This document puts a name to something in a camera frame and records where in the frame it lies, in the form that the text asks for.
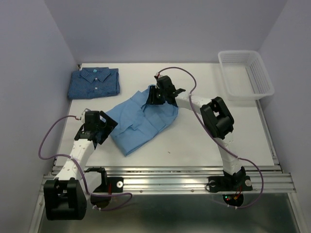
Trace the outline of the light blue long sleeve shirt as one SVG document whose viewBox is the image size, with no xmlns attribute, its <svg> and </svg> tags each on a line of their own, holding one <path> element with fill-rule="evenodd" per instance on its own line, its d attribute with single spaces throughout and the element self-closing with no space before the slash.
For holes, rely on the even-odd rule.
<svg viewBox="0 0 311 233">
<path fill-rule="evenodd" d="M 124 156 L 135 152 L 169 127 L 178 116 L 178 107 L 164 103 L 148 105 L 150 88 L 137 91 L 106 114 L 118 124 L 110 134 Z"/>
</svg>

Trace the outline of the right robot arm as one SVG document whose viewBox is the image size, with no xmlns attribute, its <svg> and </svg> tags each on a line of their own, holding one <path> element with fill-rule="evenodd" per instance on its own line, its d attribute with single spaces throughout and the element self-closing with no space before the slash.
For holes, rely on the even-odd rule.
<svg viewBox="0 0 311 233">
<path fill-rule="evenodd" d="M 229 153 L 233 141 L 234 119 L 224 100 L 220 97 L 206 99 L 195 96 L 185 89 L 176 89 L 169 76 L 156 75 L 156 84 L 149 90 L 148 105 L 168 103 L 175 107 L 192 110 L 207 130 L 208 135 L 218 145 L 223 163 L 223 176 L 209 176 L 207 190 L 235 191 L 242 189 L 246 172 L 239 158 Z"/>
</svg>

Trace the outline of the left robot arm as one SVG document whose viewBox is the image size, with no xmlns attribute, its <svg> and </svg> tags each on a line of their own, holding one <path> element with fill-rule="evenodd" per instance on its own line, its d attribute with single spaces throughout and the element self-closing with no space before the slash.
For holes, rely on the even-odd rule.
<svg viewBox="0 0 311 233">
<path fill-rule="evenodd" d="M 106 170 L 86 169 L 87 161 L 117 126 L 103 111 L 85 110 L 82 126 L 73 140 L 66 162 L 53 180 L 44 184 L 44 200 L 48 220 L 81 220 L 86 214 L 87 198 L 92 190 L 111 194 Z"/>
</svg>

